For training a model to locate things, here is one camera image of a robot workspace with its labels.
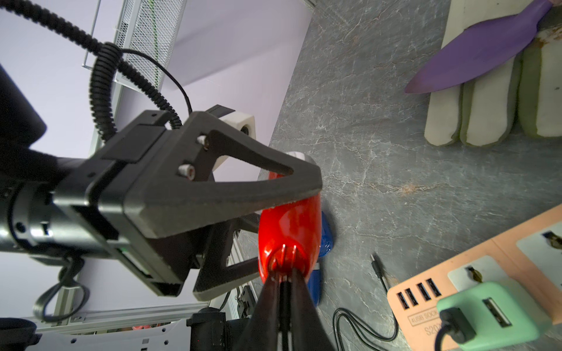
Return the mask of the white gardening glove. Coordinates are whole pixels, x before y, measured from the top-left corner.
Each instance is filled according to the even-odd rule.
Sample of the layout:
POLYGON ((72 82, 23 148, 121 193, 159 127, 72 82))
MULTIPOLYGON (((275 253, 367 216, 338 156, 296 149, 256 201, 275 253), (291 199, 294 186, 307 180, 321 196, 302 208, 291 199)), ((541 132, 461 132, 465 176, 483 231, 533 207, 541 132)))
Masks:
POLYGON ((433 146, 502 142, 518 122, 525 135, 561 136, 561 7, 543 17, 531 44, 483 76, 431 94, 424 137, 433 146))

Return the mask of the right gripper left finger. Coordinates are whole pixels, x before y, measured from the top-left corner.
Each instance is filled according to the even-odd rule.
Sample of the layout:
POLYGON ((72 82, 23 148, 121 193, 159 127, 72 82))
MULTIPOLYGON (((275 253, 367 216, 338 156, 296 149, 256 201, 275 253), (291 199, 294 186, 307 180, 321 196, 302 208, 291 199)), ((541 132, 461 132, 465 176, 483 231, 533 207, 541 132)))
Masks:
POLYGON ((234 350, 277 350, 280 282, 270 276, 263 285, 256 309, 234 350))

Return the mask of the purple pink garden trowel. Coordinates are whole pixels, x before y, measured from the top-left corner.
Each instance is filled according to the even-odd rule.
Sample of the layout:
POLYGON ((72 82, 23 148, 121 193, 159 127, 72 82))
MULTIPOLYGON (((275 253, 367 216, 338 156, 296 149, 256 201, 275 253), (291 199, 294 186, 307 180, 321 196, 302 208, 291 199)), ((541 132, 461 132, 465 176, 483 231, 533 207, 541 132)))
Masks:
POLYGON ((540 20, 559 5, 536 0, 517 15, 474 24, 434 55, 405 93, 438 92, 488 73, 523 51, 537 35, 540 20))

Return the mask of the green USB charger cube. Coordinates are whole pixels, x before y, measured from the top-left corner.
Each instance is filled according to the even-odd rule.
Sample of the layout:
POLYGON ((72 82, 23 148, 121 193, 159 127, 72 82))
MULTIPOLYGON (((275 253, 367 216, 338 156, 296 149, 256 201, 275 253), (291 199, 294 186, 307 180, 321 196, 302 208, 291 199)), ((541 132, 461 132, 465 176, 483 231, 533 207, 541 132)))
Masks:
POLYGON ((552 318, 519 282, 483 282, 441 299, 435 350, 446 337, 462 350, 495 350, 532 342, 553 327, 552 318))

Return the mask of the black USB cable spare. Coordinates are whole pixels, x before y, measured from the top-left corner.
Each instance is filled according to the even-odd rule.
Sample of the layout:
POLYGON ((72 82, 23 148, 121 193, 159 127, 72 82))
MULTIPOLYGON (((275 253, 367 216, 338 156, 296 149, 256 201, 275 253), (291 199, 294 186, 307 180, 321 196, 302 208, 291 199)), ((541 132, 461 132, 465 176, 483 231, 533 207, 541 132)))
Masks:
POLYGON ((342 282, 349 291, 330 319, 336 348, 385 350, 383 344, 395 341, 400 329, 386 299, 389 282, 379 255, 370 253, 368 261, 359 263, 359 275, 342 282))

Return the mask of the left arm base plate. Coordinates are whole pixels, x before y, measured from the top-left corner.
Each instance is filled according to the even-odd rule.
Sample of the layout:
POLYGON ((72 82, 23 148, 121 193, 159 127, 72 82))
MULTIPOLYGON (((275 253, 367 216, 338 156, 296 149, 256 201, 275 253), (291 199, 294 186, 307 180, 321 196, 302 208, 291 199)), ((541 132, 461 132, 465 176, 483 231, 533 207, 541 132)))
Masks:
POLYGON ((228 320, 245 319, 253 314, 256 304, 256 294, 248 284, 227 292, 219 310, 227 314, 228 320))

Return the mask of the white mesh wall basket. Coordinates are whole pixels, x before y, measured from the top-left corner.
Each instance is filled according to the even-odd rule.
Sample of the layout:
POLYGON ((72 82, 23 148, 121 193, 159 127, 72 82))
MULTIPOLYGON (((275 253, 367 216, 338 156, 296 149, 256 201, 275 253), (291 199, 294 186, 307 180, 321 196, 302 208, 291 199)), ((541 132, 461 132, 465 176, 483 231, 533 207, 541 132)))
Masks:
POLYGON ((186 1, 97 1, 90 35, 142 52, 162 66, 171 61, 186 1))

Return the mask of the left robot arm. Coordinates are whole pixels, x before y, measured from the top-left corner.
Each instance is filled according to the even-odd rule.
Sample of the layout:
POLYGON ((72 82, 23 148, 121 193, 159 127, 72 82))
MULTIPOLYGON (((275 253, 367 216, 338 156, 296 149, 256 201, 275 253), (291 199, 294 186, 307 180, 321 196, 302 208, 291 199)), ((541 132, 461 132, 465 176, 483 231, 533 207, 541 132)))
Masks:
POLYGON ((317 165, 268 145, 311 14, 300 1, 184 1, 173 81, 114 102, 130 57, 82 29, 92 1, 1 3, 1 315, 61 295, 85 312, 215 298, 259 264, 225 264, 234 226, 317 197, 317 165))

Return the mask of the blue electric shaver upper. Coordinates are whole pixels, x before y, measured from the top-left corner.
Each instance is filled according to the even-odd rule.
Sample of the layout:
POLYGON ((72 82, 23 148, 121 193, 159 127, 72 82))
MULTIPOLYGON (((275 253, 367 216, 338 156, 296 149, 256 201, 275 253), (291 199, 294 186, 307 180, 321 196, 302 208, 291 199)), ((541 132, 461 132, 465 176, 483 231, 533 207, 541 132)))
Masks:
POLYGON ((319 257, 325 257, 327 254, 329 254, 334 247, 334 242, 335 242, 334 236, 329 224, 328 217, 322 211, 321 212, 321 244, 320 244, 319 257))

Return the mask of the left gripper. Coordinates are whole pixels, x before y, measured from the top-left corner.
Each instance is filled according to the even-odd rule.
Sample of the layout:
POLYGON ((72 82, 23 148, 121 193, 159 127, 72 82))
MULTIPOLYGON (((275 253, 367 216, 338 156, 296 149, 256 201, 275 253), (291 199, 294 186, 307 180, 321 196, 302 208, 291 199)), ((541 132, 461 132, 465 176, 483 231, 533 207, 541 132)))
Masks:
MULTIPOLYGON (((269 208, 268 180, 213 181, 201 138, 205 112, 178 130, 167 129, 167 120, 165 111, 143 112, 57 184, 54 203, 75 225, 61 235, 84 257, 116 260, 156 294, 176 296, 196 236, 211 225, 193 288, 198 301, 211 301, 259 276, 256 257, 227 260, 235 232, 258 232, 258 219, 235 218, 269 208)), ((257 140, 254 150, 256 167, 297 180, 298 199, 321 191, 319 166, 257 140)))

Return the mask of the blue electric shaver lower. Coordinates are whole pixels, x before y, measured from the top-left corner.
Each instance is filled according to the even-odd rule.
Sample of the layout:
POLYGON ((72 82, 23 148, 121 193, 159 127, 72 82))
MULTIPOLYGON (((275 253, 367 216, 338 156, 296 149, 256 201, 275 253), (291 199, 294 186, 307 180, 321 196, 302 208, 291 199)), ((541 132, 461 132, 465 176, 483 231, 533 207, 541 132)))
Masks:
POLYGON ((310 274, 307 288, 313 301, 313 305, 318 307, 321 300, 321 265, 317 262, 310 274))

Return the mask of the orange power strip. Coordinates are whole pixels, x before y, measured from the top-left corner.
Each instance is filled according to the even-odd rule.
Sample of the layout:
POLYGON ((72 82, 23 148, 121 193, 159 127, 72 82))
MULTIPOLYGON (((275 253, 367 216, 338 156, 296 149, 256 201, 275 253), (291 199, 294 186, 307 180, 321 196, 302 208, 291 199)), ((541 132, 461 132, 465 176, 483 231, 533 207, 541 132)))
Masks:
POLYGON ((561 207, 491 238, 391 288, 390 307, 412 350, 432 350, 438 301, 504 279, 518 281, 561 324, 561 207))

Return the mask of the blue electric shaver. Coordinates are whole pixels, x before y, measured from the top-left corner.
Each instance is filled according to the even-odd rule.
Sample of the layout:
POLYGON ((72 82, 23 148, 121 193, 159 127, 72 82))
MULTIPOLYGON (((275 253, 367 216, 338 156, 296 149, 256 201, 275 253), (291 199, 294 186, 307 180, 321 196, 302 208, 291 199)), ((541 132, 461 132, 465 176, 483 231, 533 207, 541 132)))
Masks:
POLYGON ((307 288, 313 301, 313 305, 318 307, 321 300, 321 265, 317 262, 310 274, 307 288))
POLYGON ((334 247, 334 242, 335 242, 334 236, 329 224, 328 217, 322 211, 321 212, 321 244, 320 244, 319 257, 325 257, 327 254, 329 254, 334 247))

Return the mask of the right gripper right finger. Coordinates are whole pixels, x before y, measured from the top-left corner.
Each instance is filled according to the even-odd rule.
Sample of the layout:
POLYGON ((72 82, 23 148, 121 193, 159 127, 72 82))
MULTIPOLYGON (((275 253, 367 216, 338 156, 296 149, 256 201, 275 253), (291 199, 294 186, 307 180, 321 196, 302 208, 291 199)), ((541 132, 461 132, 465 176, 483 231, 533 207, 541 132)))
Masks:
POLYGON ((335 350, 323 329, 307 283, 299 270, 292 270, 290 284, 292 350, 335 350))

